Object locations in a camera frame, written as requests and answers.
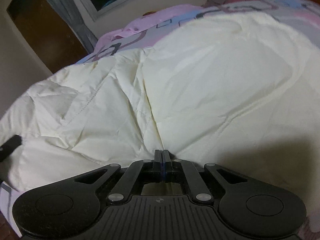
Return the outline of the brown wooden door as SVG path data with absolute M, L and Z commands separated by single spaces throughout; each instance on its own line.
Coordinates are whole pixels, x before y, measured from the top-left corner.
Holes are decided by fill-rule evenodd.
M 75 33 L 46 0 L 12 0 L 7 12 L 52 73 L 87 55 Z

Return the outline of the pink blanket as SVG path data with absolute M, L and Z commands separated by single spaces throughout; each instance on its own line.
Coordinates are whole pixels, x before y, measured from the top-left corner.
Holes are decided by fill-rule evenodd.
M 111 43 L 114 40 L 133 36 L 135 34 L 141 33 L 142 31 L 148 30 L 149 28 L 152 28 L 153 26 L 156 26 L 157 24 L 169 20 L 173 17 L 201 9 L 203 9 L 203 7 L 201 6 L 195 6 L 191 4 L 180 4 L 159 10 L 155 14 L 149 16 L 139 17 L 131 21 L 121 29 L 105 33 L 97 41 L 97 44 L 94 48 L 94 52 L 98 52 L 101 48 L 103 48 L 105 45 Z

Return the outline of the yellow cloth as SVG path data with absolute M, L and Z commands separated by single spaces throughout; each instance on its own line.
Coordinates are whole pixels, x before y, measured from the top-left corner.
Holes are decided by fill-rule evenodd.
M 157 11 L 150 11 L 150 12 L 146 12 L 143 14 L 142 17 L 145 17 L 145 16 L 149 16 L 149 15 L 152 15 L 152 14 L 155 14 Z

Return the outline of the left grey curtain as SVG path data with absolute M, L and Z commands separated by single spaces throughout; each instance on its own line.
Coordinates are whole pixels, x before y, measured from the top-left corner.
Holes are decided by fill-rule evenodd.
M 73 0 L 46 0 L 55 12 L 72 28 L 88 53 L 94 51 L 98 39 L 87 27 Z

